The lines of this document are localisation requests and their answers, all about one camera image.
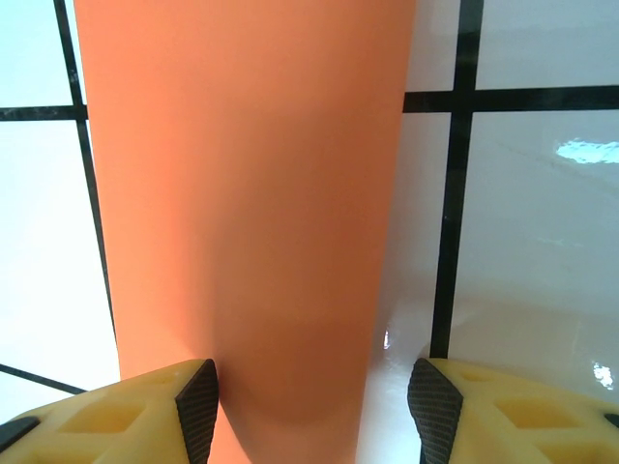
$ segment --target orange board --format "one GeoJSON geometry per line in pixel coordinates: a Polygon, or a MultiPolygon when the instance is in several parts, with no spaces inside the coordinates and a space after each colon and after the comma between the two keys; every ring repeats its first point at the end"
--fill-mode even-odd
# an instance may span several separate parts
{"type": "Polygon", "coordinates": [[[123,378],[214,357],[210,462],[353,462],[414,2],[75,3],[123,378]]]}

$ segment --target orange panel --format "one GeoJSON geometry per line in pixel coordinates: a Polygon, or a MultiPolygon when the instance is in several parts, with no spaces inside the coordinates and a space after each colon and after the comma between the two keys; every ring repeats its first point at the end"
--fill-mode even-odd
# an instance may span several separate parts
{"type": "Polygon", "coordinates": [[[252,462],[353,462],[414,2],[76,3],[123,377],[213,356],[252,462]]]}

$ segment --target black rubber pad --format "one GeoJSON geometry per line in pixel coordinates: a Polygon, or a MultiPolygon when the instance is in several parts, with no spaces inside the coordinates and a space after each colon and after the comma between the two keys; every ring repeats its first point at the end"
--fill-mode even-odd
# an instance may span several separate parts
{"type": "Polygon", "coordinates": [[[427,464],[449,463],[463,397],[428,360],[417,360],[408,384],[408,407],[427,464]]]}
{"type": "Polygon", "coordinates": [[[39,418],[28,416],[0,425],[0,452],[6,450],[40,423],[39,418]]]}
{"type": "Polygon", "coordinates": [[[207,360],[176,396],[176,409],[190,464],[208,461],[219,402],[215,363],[207,360]]]}

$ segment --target orange pillar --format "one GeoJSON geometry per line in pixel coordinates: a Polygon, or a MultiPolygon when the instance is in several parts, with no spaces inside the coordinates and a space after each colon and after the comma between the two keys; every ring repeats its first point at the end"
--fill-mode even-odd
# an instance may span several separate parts
{"type": "Polygon", "coordinates": [[[76,2],[123,377],[214,357],[252,462],[354,461],[413,9],[76,2]]]}

